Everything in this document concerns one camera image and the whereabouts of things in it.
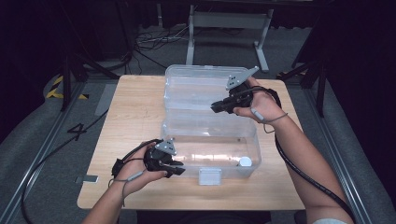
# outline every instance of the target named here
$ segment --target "wrist strap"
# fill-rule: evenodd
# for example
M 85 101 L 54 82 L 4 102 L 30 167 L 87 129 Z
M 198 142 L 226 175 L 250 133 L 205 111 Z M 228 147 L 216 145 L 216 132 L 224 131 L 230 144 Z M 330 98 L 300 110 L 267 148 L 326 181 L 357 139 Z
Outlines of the wrist strap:
M 278 118 L 276 118 L 276 119 L 265 119 L 264 116 L 263 116 L 261 113 L 259 113 L 259 111 L 257 111 L 255 108 L 251 107 L 251 108 L 250 108 L 250 111 L 251 111 L 251 112 L 253 113 L 253 115 L 256 116 L 256 118 L 259 119 L 260 122 L 263 123 L 263 124 L 271 123 L 271 122 L 273 122 L 273 121 L 275 121 L 275 120 L 277 120 L 277 119 L 282 119 L 282 118 L 284 118 L 284 117 L 286 117 L 286 116 L 288 115 L 288 113 L 285 113 L 284 115 L 282 115 L 282 116 L 280 116 L 280 117 L 278 117 Z

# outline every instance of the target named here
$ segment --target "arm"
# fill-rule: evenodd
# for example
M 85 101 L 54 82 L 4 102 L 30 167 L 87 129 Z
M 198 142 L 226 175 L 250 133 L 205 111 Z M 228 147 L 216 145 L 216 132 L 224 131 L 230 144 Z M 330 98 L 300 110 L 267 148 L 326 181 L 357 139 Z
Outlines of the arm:
M 260 86 L 257 80 L 252 77 L 248 81 L 250 86 Z M 285 114 L 269 94 L 263 91 L 256 91 L 253 94 L 251 107 L 255 108 L 265 119 L 272 120 Z M 233 112 L 258 121 L 251 113 L 250 108 L 236 107 Z M 279 144 L 297 167 L 345 200 L 344 193 L 329 163 L 324 160 L 290 117 L 286 116 L 268 124 L 274 127 Z M 326 217 L 352 223 L 349 215 L 333 199 L 306 182 L 289 166 L 288 169 L 297 193 L 305 206 L 308 223 Z
M 147 148 L 153 145 L 154 144 L 142 147 L 129 159 L 143 158 Z M 106 190 L 90 213 L 85 217 L 83 223 L 116 223 L 120 215 L 124 197 L 142 189 L 147 183 L 166 176 L 165 171 L 147 171 L 143 161 L 136 160 L 127 162 L 117 175 L 117 179 L 124 180 L 141 171 L 144 171 L 143 174 L 131 182 L 126 183 L 125 187 L 125 182 L 113 182 L 110 188 Z

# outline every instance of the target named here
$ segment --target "clear plastic container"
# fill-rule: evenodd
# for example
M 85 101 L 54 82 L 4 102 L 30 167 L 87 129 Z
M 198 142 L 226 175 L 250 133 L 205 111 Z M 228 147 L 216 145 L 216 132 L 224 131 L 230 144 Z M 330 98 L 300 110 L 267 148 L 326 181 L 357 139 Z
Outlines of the clear plastic container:
M 246 70 L 199 65 L 172 65 L 166 70 L 162 138 L 174 139 L 174 160 L 186 169 L 180 177 L 216 184 L 217 178 L 249 177 L 261 164 L 254 121 L 210 108 L 228 96 L 228 76 Z M 241 166 L 240 160 L 246 158 L 251 165 Z

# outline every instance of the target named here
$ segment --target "gray carpet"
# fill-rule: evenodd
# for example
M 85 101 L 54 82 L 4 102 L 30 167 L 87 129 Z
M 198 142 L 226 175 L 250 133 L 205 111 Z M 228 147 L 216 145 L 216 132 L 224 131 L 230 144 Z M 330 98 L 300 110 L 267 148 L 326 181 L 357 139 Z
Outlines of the gray carpet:
M 151 32 L 154 30 L 160 30 L 160 28 L 150 29 Z M 264 54 L 270 72 L 267 74 L 258 72 L 255 77 L 275 78 L 279 72 L 289 71 L 291 63 L 309 32 L 309 29 L 271 29 L 264 44 Z M 219 30 L 202 31 L 196 36 L 194 64 L 246 68 L 258 65 L 255 50 L 252 47 L 254 36 L 258 36 L 258 33 L 237 31 L 230 35 Z M 165 67 L 171 64 L 183 64 L 186 60 L 187 41 L 180 39 L 160 49 L 142 52 Z M 134 56 L 135 58 L 130 63 L 132 74 L 163 76 L 165 68 L 137 53 Z M 102 62 L 101 64 L 114 63 L 117 62 Z M 115 72 L 120 75 L 124 74 L 124 68 Z M 67 132 L 69 129 L 80 123 L 87 127 L 106 111 L 116 83 L 117 81 L 108 80 L 100 74 L 91 75 L 82 91 L 84 94 L 89 94 L 89 99 L 74 102 L 53 142 L 53 147 L 59 146 L 73 136 Z M 287 86 L 304 132 L 330 161 L 328 143 L 314 119 L 315 111 L 310 108 L 304 91 L 294 84 Z M 46 94 L 48 87 L 43 90 L 43 94 Z M 61 99 L 47 99 L 46 103 L 29 115 L 0 146 L 2 183 L 0 211 L 2 213 L 6 210 L 8 202 L 21 183 L 24 172 L 35 158 L 54 121 L 59 116 L 61 106 Z M 346 161 L 348 171 L 352 175 L 372 223 L 396 223 L 395 211 L 389 196 L 365 158 L 329 85 L 326 88 L 324 113 L 325 122 Z M 77 207 L 81 185 L 75 183 L 75 180 L 78 176 L 86 174 L 103 123 L 104 119 L 101 119 L 77 141 L 70 142 L 45 163 L 26 200 L 27 212 L 34 223 L 79 223 L 86 216 L 88 211 Z M 292 218 L 294 212 L 274 211 L 272 223 L 294 223 Z M 13 223 L 25 223 L 21 212 L 17 213 Z M 135 223 L 134 211 L 122 211 L 120 223 Z

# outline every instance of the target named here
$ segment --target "wooden table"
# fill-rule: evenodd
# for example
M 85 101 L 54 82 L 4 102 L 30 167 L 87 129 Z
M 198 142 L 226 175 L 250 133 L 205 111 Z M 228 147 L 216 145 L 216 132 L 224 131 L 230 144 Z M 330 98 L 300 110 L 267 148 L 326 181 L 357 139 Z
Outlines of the wooden table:
M 282 106 L 298 124 L 285 84 L 259 80 L 278 92 Z M 143 141 L 161 137 L 164 77 L 120 78 L 87 175 L 97 183 L 84 183 L 78 197 L 80 208 L 92 208 L 107 189 L 116 158 Z M 197 178 L 171 177 L 151 182 L 125 199 L 128 209 L 156 210 L 294 210 L 304 209 L 291 182 L 286 164 L 276 150 L 274 134 L 257 125 L 262 163 L 246 179 L 223 179 L 220 186 L 200 186 Z

